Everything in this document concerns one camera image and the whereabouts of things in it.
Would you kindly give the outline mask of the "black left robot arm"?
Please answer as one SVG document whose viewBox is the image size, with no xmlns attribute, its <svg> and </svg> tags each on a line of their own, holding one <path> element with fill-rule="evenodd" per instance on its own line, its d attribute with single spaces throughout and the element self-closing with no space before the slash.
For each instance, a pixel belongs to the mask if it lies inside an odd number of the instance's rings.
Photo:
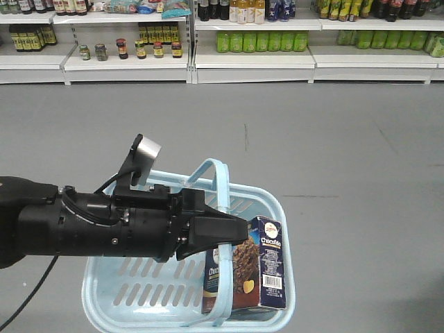
<svg viewBox="0 0 444 333">
<path fill-rule="evenodd" d="M 109 195 L 1 178 L 1 267 L 26 256 L 182 260 L 248 238 L 246 220 L 211 208 L 205 193 L 118 184 Z"/>
</svg>

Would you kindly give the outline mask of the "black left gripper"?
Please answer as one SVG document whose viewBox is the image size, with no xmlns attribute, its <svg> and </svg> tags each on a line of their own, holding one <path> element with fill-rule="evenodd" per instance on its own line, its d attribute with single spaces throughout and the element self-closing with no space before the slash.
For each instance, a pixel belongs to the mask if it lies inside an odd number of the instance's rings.
<svg viewBox="0 0 444 333">
<path fill-rule="evenodd" d="M 122 223 L 126 235 L 125 256 L 178 261 L 222 244 L 239 245 L 248 238 L 245 219 L 216 212 L 205 214 L 205 192 L 165 185 L 148 191 L 116 187 L 115 207 L 128 210 Z"/>
</svg>

